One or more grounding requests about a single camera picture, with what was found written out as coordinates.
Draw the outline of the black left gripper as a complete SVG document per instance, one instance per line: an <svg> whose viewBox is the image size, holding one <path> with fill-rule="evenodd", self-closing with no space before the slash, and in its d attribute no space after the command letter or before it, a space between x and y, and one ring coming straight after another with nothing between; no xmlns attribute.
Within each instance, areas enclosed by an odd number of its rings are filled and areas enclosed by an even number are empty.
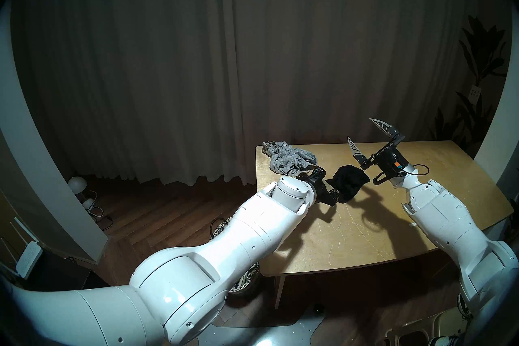
<svg viewBox="0 0 519 346"><path fill-rule="evenodd" d="M308 183L312 188L314 194L313 204L322 203L335 207L339 198L339 192L328 185L324 180L325 175L326 170L316 166L311 173L300 173L297 179Z"/></svg>

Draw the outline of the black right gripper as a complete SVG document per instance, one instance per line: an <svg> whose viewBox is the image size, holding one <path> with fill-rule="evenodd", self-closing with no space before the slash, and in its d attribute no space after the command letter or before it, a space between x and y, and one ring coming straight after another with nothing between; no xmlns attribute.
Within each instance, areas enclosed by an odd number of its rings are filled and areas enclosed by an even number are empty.
<svg viewBox="0 0 519 346"><path fill-rule="evenodd" d="M380 185L394 178L404 178L408 174L405 168L409 165L409 162L397 149L397 145L404 139L404 136L395 127L382 120L374 118L369 120L383 131L391 141L378 152L366 158L351 138L347 137L354 159L359 163L362 170L367 170L373 165L380 168L381 173L373 179L374 185Z"/></svg>

